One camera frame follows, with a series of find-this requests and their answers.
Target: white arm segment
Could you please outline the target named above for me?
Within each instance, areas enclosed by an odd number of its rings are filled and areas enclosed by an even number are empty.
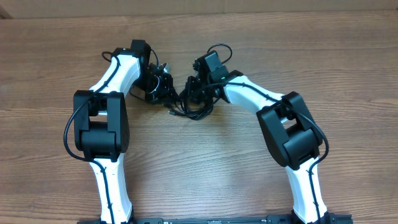
[[[117,162],[111,162],[110,159],[95,159],[105,169],[108,181],[109,197],[112,203],[114,222],[119,224],[128,222],[131,216],[132,204],[127,196],[126,181],[124,179],[123,167],[124,153],[120,153]],[[90,163],[94,170],[97,180],[99,196],[101,198],[102,213],[101,221],[112,223],[111,214],[106,199],[105,183],[101,169],[94,163]]]
[[[280,100],[283,94],[274,93],[264,89],[261,86],[254,84],[252,81],[248,79],[247,76],[243,75],[240,77],[236,77],[229,81],[231,83],[245,83],[253,86],[254,88],[262,91],[263,93],[269,95],[270,97]],[[232,104],[242,106],[243,108],[250,111],[252,114],[256,114],[257,111],[261,110],[265,106],[273,105],[275,102],[271,100],[265,99],[260,94],[256,93],[254,90],[236,85],[226,85],[224,87],[225,95],[228,101]]]
[[[299,170],[292,170],[290,167],[285,167],[287,176],[289,177],[290,186],[293,192],[294,213],[304,223],[316,222],[318,220],[317,208],[314,204],[312,197],[310,178],[308,176],[308,170],[310,166],[317,161],[318,158],[311,158],[307,162],[300,165]],[[326,205],[323,203],[321,190],[318,180],[318,164],[312,169],[312,181],[315,189],[315,196],[317,197],[317,203],[319,206],[320,216],[323,217],[327,211]]]
[[[269,95],[270,97],[280,100],[283,94],[274,93],[263,89],[261,86],[254,84],[250,81],[247,76],[236,77],[229,81],[231,83],[245,83],[255,87],[256,89],[262,91],[263,93]],[[256,93],[254,90],[236,85],[226,85],[224,87],[225,95],[227,96],[230,103],[242,106],[250,111],[252,114],[256,114],[257,111],[261,110],[265,106],[271,106],[275,102],[265,99],[260,94]],[[307,170],[316,161],[315,159],[310,159],[307,162],[301,164],[299,170],[292,170],[290,167],[286,167],[287,175],[289,176],[290,186],[292,188],[293,199],[294,199],[294,212],[304,223],[315,222],[318,220],[317,210],[315,208],[314,199],[312,197],[312,191],[310,186],[310,178],[308,176]],[[323,203],[319,180],[318,180],[318,165],[316,165],[313,170],[312,180],[315,189],[315,195],[317,197],[317,202],[319,204],[320,216],[327,211],[325,204]]]
[[[118,72],[116,72],[115,76],[108,83],[108,86],[105,87],[101,93],[110,93],[112,91],[124,93],[124,97],[129,93],[131,85],[139,78],[140,75],[140,67],[138,58],[135,58],[131,55],[118,55],[118,59],[120,61],[120,66]],[[101,80],[93,85],[90,90],[99,89],[104,82],[111,76],[114,72],[118,61],[116,58],[112,57],[111,65],[108,70],[105,72],[104,76],[102,76]],[[100,111],[99,115],[106,115],[106,111]]]

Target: robotic arm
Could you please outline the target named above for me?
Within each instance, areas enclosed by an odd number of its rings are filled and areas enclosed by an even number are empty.
[[[102,79],[90,91],[75,93],[75,144],[84,153],[82,160],[90,162],[94,170],[102,204],[100,220],[78,223],[209,223],[208,219],[134,219],[123,168],[124,153],[129,145],[124,98],[134,85],[146,93],[147,102],[181,102],[181,95],[176,94],[165,65],[149,65],[150,52],[150,46],[143,40],[133,40],[130,49],[116,49],[111,53],[111,65]],[[298,93],[273,93],[254,84],[239,71],[229,72],[215,51],[195,60],[193,67],[198,74],[189,77],[185,87],[190,100],[201,102],[203,99],[221,98],[256,114],[268,150],[275,161],[285,167],[294,196],[292,215],[210,222],[353,223],[351,215],[328,213],[323,203],[317,173],[318,147],[323,136],[317,131],[319,129]],[[90,116],[98,115],[107,116],[108,122],[90,121]],[[296,123],[285,129],[283,123],[293,119]]]
[[[129,145],[126,104],[131,86],[144,90],[146,99],[165,97],[172,78],[163,65],[148,63],[150,46],[133,40],[129,49],[117,48],[102,79],[89,91],[78,90],[73,97],[75,144],[90,162],[102,204],[101,220],[80,223],[129,223],[132,203],[127,196],[123,159]],[[107,122],[90,121],[90,116],[107,116]]]

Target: black mounting base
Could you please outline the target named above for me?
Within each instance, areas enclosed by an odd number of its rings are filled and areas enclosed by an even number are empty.
[[[353,224],[351,215],[336,215],[328,213],[322,218],[322,224]],[[92,222],[78,222],[77,224],[106,224],[101,220]],[[294,212],[290,215],[268,215],[261,218],[188,218],[164,220],[162,218],[138,218],[133,219],[129,224],[303,224]]]

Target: wire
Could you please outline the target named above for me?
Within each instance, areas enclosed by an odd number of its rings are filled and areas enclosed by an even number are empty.
[[[154,49],[151,49],[150,51],[153,52],[154,55],[155,55],[155,58],[156,58],[156,67],[159,67],[159,58],[157,57],[157,54],[156,54],[155,50],[154,50]]]
[[[95,160],[89,160],[86,159],[84,157],[80,157],[77,156],[76,154],[74,154],[73,152],[71,152],[69,146],[68,146],[68,131],[69,131],[69,127],[72,123],[72,121],[75,119],[75,116],[78,114],[78,112],[82,109],[82,107],[89,102],[97,93],[99,93],[101,90],[103,90],[106,86],[108,86],[108,83],[112,80],[112,78],[115,76],[116,72],[118,72],[119,67],[120,67],[120,61],[119,58],[115,55],[113,55],[111,52],[102,52],[102,57],[109,61],[110,60],[108,58],[105,57],[105,54],[110,54],[112,57],[114,57],[117,61],[116,64],[116,68],[114,69],[113,73],[109,76],[109,78],[104,82],[104,84],[99,87],[96,91],[94,91],[88,98],[87,100],[85,100],[70,116],[67,125],[65,126],[65,130],[63,132],[63,145],[65,146],[65,149],[67,150],[67,152],[69,153],[70,156],[72,156],[75,159],[81,160],[81,161],[85,161],[85,162],[92,162],[94,164],[96,164],[99,169],[101,170],[101,173],[103,174],[103,178],[104,178],[104,182],[105,182],[105,193],[106,193],[106,201],[108,203],[108,208],[109,208],[109,212],[111,214],[111,220],[112,220],[112,224],[114,224],[114,216],[113,216],[113,210],[112,210],[112,204],[111,204],[111,199],[109,196],[109,187],[108,187],[108,180],[106,178],[106,173],[105,173],[105,168],[97,161]]]
[[[229,55],[229,57],[228,57],[225,61],[222,62],[222,64],[224,64],[225,62],[227,62],[227,61],[229,61],[229,60],[231,59],[231,57],[232,57],[232,48],[231,48],[228,44],[222,44],[222,43],[220,43],[220,44],[215,44],[215,45],[211,46],[211,47],[207,50],[207,53],[210,52],[211,49],[213,49],[213,48],[215,48],[215,47],[218,47],[218,46],[224,46],[224,47],[226,47],[226,48],[229,49],[229,52],[231,52],[230,55]]]
[[[105,57],[106,54],[112,55],[112,53],[111,53],[111,52],[102,52],[102,53],[101,53],[101,56],[102,56],[105,60],[107,60],[108,62],[111,62],[110,59],[108,59],[107,57]]]
[[[198,121],[211,114],[214,104],[220,100],[219,98],[214,100],[213,97],[205,98],[205,100],[202,101],[204,105],[201,108],[192,110],[189,107],[189,99],[190,97],[188,96],[188,90],[184,90],[178,96],[177,101],[174,101],[174,107],[176,107],[178,111],[174,109],[170,103],[164,103],[164,106],[169,109],[169,113],[172,115],[183,116]]]
[[[141,98],[141,97],[139,97],[139,96],[133,94],[133,93],[131,92],[131,90],[132,90],[133,88],[134,88],[134,85],[131,86],[131,88],[130,88],[130,90],[129,90],[129,94],[130,94],[131,96],[137,98],[138,100],[141,100],[141,101],[144,101],[144,102],[148,103],[145,99],[143,99],[143,98]]]

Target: wooden table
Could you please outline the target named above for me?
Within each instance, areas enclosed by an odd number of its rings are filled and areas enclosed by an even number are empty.
[[[177,91],[194,59],[225,42],[230,70],[271,91],[299,92],[331,144],[319,171],[329,211],[356,223],[398,222],[398,11],[369,11],[0,20],[1,223],[100,216],[93,172],[67,154],[62,134],[74,92],[109,66],[100,53],[132,39],[172,65]],[[225,102],[202,121],[132,97],[126,104],[126,182],[137,217],[291,211],[285,170],[255,116]]]

